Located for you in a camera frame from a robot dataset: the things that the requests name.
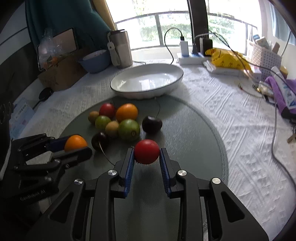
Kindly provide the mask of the orange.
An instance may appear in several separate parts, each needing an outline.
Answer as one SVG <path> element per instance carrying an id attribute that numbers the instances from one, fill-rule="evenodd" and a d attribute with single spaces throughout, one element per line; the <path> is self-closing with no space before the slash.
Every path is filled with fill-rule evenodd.
<path id="1" fill-rule="evenodd" d="M 70 152 L 73 150 L 82 149 L 87 146 L 88 144 L 83 137 L 81 137 L 80 135 L 72 135 L 67 139 L 64 146 L 64 151 Z"/>

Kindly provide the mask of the dark plum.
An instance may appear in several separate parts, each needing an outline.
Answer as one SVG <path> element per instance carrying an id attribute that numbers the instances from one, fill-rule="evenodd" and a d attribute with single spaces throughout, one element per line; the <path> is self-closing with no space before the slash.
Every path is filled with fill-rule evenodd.
<path id="1" fill-rule="evenodd" d="M 108 145 L 107 137 L 104 133 L 96 133 L 91 139 L 91 145 L 95 151 L 104 149 Z"/>
<path id="2" fill-rule="evenodd" d="M 146 116 L 142 121 L 142 129 L 148 135 L 156 134 L 163 126 L 162 120 L 153 116 Z"/>

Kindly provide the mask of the red tomato front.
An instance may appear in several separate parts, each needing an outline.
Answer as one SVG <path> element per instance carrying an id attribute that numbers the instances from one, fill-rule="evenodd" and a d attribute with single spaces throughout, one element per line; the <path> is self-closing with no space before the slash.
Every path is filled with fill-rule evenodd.
<path id="1" fill-rule="evenodd" d="M 134 148 L 135 160 L 144 165 L 152 164 L 159 157 L 158 144 L 150 139 L 139 141 Z"/>

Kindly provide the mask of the small green fruit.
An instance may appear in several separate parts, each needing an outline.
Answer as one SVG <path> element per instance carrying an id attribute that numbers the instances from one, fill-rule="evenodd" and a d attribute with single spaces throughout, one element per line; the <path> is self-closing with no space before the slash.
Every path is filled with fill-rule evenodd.
<path id="1" fill-rule="evenodd" d="M 111 122 L 111 119 L 105 115 L 99 115 L 96 120 L 95 120 L 95 128 L 99 131 L 99 132 L 105 132 L 105 128 L 107 126 L 108 123 Z"/>

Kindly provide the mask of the brown kiwi back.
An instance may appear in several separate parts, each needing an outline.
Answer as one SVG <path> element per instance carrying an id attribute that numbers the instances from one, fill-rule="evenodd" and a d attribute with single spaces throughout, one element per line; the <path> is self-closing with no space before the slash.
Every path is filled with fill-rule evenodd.
<path id="1" fill-rule="evenodd" d="M 98 111 L 91 111 L 88 114 L 88 120 L 90 121 L 91 124 L 95 124 L 96 119 L 99 117 L 99 112 Z"/>

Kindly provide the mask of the brown kiwi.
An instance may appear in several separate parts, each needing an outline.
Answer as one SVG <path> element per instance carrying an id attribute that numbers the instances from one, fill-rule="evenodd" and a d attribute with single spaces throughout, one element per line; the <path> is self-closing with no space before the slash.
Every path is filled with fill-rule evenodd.
<path id="1" fill-rule="evenodd" d="M 96 119 L 99 117 L 99 112 L 98 111 L 91 111 L 88 114 L 88 120 L 90 121 L 91 124 L 95 124 Z"/>
<path id="2" fill-rule="evenodd" d="M 116 120 L 113 120 L 106 125 L 105 133 L 108 136 L 114 137 L 118 133 L 118 128 L 119 128 L 119 123 Z"/>

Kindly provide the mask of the brown kiwi front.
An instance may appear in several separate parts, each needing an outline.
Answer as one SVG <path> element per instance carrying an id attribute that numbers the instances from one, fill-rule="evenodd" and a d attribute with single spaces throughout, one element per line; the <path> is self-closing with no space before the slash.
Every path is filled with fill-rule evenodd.
<path id="1" fill-rule="evenodd" d="M 118 128 L 119 128 L 119 123 L 116 120 L 113 120 L 106 125 L 105 133 L 108 136 L 114 137 L 118 133 Z"/>

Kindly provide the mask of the large green fruit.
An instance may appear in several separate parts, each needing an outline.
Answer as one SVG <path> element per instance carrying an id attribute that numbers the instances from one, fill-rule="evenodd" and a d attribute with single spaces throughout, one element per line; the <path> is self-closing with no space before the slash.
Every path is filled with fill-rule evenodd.
<path id="1" fill-rule="evenodd" d="M 123 120 L 119 124 L 118 134 L 125 141 L 135 141 L 140 136 L 140 125 L 132 119 Z"/>

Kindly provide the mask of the small red tomato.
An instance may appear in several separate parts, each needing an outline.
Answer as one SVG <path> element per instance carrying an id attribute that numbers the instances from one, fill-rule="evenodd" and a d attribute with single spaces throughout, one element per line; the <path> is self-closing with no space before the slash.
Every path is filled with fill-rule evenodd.
<path id="1" fill-rule="evenodd" d="M 107 116 L 111 120 L 115 119 L 116 108 L 112 103 L 104 103 L 99 109 L 99 115 Z"/>

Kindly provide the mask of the large orange fruit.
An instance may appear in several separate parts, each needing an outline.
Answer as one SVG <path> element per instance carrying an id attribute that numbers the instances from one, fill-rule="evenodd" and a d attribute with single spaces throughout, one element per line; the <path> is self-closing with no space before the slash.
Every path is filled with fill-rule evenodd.
<path id="1" fill-rule="evenodd" d="M 126 103 L 120 106 L 117 109 L 115 114 L 115 118 L 119 123 L 127 119 L 136 120 L 137 116 L 138 116 L 138 109 L 132 103 Z"/>

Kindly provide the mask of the white oval plate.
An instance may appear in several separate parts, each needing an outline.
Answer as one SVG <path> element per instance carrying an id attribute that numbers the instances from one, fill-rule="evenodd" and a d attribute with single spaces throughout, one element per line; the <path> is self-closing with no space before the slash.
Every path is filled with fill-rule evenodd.
<path id="1" fill-rule="evenodd" d="M 110 88 L 127 99 L 150 99 L 175 90 L 184 77 L 182 68 L 164 63 L 129 68 L 116 75 Z"/>

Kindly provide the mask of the blue white booklet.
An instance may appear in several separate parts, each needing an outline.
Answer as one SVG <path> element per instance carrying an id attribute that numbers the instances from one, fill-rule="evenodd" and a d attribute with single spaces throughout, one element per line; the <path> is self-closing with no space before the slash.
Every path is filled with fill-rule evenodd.
<path id="1" fill-rule="evenodd" d="M 12 139 L 19 138 L 23 129 L 26 127 L 34 114 L 35 112 L 25 98 L 21 98 L 14 105 L 14 111 L 11 114 L 11 119 L 9 121 L 10 137 Z"/>

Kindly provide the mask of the round grey-green placemat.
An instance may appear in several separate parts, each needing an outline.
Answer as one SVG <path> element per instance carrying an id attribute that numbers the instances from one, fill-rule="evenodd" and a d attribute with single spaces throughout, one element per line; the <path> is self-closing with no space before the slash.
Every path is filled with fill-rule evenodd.
<path id="1" fill-rule="evenodd" d="M 162 128 L 151 139 L 166 148 L 169 157 L 201 179 L 219 177 L 228 180 L 226 150 L 213 124 L 185 102 L 162 96 L 157 99 L 133 100 L 139 123 L 150 115 L 160 118 Z M 66 171 L 59 188 L 64 190 L 75 178 L 91 180 L 111 169 L 122 159 L 129 143 L 116 138 L 102 151 Z M 115 201 L 117 240 L 176 240 L 179 201 L 167 197 L 159 162 L 136 164 L 131 190 L 126 199 Z"/>

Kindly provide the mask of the cardboard box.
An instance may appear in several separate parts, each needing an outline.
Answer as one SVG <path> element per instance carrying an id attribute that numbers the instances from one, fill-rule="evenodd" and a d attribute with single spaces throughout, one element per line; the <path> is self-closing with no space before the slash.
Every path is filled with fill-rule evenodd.
<path id="1" fill-rule="evenodd" d="M 53 91 L 61 91 L 70 88 L 79 79 L 87 74 L 87 71 L 79 63 L 79 60 L 90 52 L 80 49 L 60 60 L 56 65 L 38 75 L 44 87 L 50 87 Z"/>

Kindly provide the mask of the white textured tablecloth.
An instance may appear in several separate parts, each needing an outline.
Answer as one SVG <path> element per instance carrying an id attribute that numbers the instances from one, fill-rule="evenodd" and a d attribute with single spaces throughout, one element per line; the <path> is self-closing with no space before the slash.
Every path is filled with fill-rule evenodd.
<path id="1" fill-rule="evenodd" d="M 273 142 L 275 107 L 240 90 L 238 83 L 246 87 L 246 79 L 211 75 L 201 66 L 182 69 L 183 80 L 171 96 L 215 126 L 227 153 L 228 187 L 274 240 L 295 209 L 295 186 L 271 148 L 295 181 L 295 141 L 287 143 L 292 124 L 277 113 Z M 109 67 L 86 74 L 69 89 L 54 93 L 37 108 L 20 137 L 59 137 L 78 114 L 114 96 L 110 82 L 121 72 Z"/>

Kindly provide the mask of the clear plastic bag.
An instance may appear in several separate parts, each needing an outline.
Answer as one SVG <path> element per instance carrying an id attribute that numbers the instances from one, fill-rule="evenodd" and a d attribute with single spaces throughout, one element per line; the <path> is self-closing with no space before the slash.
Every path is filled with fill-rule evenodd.
<path id="1" fill-rule="evenodd" d="M 53 30 L 46 28 L 40 44 L 37 46 L 39 68 L 47 69 L 55 57 L 63 55 L 62 39 L 53 36 Z"/>

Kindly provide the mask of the blue bowl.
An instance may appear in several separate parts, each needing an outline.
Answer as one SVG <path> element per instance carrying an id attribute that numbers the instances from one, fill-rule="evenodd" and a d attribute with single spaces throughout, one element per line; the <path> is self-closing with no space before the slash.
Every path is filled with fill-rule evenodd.
<path id="1" fill-rule="evenodd" d="M 111 62 L 108 50 L 98 50 L 86 55 L 78 61 L 91 74 L 105 70 Z"/>

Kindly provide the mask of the white paper packet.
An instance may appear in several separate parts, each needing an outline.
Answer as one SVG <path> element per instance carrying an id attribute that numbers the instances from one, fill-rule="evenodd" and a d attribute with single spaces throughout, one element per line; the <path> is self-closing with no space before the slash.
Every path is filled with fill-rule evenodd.
<path id="1" fill-rule="evenodd" d="M 247 76 L 242 70 L 216 67 L 209 60 L 203 62 L 203 65 L 207 69 L 207 71 L 212 74 L 238 76 L 238 77 L 243 77 L 243 76 L 246 77 Z"/>

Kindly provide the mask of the white power strip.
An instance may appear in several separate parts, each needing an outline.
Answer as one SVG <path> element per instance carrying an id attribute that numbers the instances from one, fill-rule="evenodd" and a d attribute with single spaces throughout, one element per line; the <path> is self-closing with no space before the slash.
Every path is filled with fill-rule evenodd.
<path id="1" fill-rule="evenodd" d="M 189 54 L 189 56 L 182 56 L 181 53 L 177 53 L 178 63 L 180 65 L 202 65 L 206 61 L 211 60 L 211 56 L 204 56 L 201 53 Z"/>

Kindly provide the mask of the purple cloth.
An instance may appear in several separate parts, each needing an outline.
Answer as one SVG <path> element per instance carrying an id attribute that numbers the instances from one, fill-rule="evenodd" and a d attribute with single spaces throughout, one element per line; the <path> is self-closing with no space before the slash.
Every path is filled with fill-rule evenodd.
<path id="1" fill-rule="evenodd" d="M 278 84 L 276 83 L 276 80 L 274 79 L 274 77 L 269 76 L 265 79 L 265 82 L 269 85 L 271 85 L 273 92 L 274 92 L 274 98 L 277 102 L 277 106 L 278 106 L 278 110 L 280 112 L 280 115 L 283 118 L 287 118 L 287 119 L 295 119 L 295 108 L 289 110 L 285 100 L 283 98 L 283 95 L 280 91 L 280 88 L 278 87 Z"/>

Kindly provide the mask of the teal curtain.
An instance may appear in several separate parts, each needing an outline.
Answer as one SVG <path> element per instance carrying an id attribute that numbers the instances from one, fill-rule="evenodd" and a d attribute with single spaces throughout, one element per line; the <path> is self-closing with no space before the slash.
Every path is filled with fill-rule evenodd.
<path id="1" fill-rule="evenodd" d="M 25 1 L 29 36 L 37 47 L 51 29 L 53 35 L 73 29 L 77 44 L 91 52 L 107 49 L 110 27 L 90 1 Z"/>

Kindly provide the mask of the yellow plastic bag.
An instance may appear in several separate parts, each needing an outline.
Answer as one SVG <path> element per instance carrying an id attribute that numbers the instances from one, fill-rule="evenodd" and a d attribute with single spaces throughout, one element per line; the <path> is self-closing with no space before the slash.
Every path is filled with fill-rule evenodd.
<path id="1" fill-rule="evenodd" d="M 205 54 L 211 56 L 211 63 L 215 67 L 251 70 L 249 63 L 243 55 L 236 51 L 212 48 L 205 51 Z"/>

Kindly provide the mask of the white charger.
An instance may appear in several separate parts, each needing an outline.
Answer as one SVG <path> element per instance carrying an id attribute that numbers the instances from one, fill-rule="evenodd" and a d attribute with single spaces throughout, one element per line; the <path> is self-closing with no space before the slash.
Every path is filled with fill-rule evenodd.
<path id="1" fill-rule="evenodd" d="M 181 55 L 183 57 L 188 57 L 189 56 L 189 46 L 188 46 L 187 41 L 185 41 L 185 40 L 180 41 L 180 51 L 181 51 Z"/>

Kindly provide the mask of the white tube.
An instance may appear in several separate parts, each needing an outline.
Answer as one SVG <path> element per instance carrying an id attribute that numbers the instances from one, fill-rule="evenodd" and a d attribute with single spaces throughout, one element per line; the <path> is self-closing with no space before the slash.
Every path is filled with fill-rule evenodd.
<path id="1" fill-rule="evenodd" d="M 280 89 L 287 108 L 295 109 L 295 93 L 288 87 L 280 70 L 276 66 L 273 66 L 271 73 Z"/>

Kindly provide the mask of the black charger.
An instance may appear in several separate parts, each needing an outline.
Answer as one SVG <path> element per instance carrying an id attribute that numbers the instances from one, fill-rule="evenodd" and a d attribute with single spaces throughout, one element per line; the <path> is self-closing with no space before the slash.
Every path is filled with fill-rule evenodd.
<path id="1" fill-rule="evenodd" d="M 209 38 L 200 38 L 200 53 L 206 56 L 206 51 L 213 48 L 213 41 Z"/>

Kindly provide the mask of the white woven basket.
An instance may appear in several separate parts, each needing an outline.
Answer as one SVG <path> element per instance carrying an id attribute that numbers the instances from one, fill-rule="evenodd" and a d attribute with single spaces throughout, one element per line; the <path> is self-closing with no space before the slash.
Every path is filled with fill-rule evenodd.
<path id="1" fill-rule="evenodd" d="M 247 41 L 247 57 L 251 63 L 260 66 L 261 81 L 272 75 L 270 70 L 274 66 L 278 69 L 281 66 L 281 56 L 249 40 Z"/>

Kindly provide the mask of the balcony railing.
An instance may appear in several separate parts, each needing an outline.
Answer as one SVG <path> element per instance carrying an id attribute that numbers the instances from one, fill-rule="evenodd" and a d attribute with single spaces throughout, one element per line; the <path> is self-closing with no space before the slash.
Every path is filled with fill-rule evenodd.
<path id="1" fill-rule="evenodd" d="M 230 15 L 208 13 L 207 17 L 209 29 L 224 35 L 240 52 L 245 52 L 246 41 L 258 30 L 257 26 Z M 188 11 L 163 11 L 134 16 L 117 21 L 115 26 L 127 30 L 132 50 L 165 47 L 164 35 L 171 27 L 179 28 L 192 46 L 193 31 Z"/>

